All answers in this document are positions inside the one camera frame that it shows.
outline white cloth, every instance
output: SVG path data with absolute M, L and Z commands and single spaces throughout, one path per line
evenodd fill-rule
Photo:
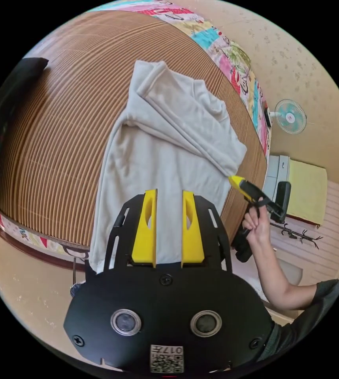
M 219 214 L 246 146 L 225 103 L 164 62 L 137 61 L 126 108 L 106 146 L 96 198 L 89 264 L 104 269 L 108 236 L 123 204 L 157 189 L 156 263 L 181 261 L 183 190 L 212 202 Z

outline hand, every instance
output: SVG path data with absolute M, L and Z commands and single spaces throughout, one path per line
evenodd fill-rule
M 259 208 L 259 217 L 255 207 L 251 207 L 245 214 L 242 226 L 251 230 L 246 239 L 251 248 L 268 245 L 270 243 L 270 224 L 266 206 Z

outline screw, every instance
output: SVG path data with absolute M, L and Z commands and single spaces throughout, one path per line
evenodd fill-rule
M 160 277 L 160 284 L 162 285 L 171 285 L 172 284 L 172 276 L 165 274 Z
M 85 345 L 84 340 L 80 336 L 73 336 L 72 341 L 75 345 L 82 347 Z
M 256 349 L 258 346 L 259 346 L 259 342 L 261 341 L 262 339 L 261 338 L 254 338 L 251 342 L 250 342 L 250 349 L 251 350 L 254 350 Z

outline gray sleeve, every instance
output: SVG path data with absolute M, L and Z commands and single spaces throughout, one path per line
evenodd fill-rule
M 317 284 L 316 294 L 310 306 L 292 324 L 275 324 L 266 347 L 258 360 L 281 353 L 301 341 L 326 315 L 339 295 L 339 280 Z

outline bamboo mat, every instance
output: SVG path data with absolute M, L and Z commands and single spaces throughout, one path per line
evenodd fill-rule
M 89 12 L 61 26 L 27 56 L 48 68 L 5 135 L 0 154 L 0 210 L 47 237 L 89 246 L 102 158 L 125 107 L 134 62 L 167 63 L 203 79 L 225 101 L 247 146 L 238 174 L 262 187 L 266 159 L 238 93 L 192 39 L 154 17 L 124 11 Z M 228 195 L 222 221 L 230 239 L 246 209 Z

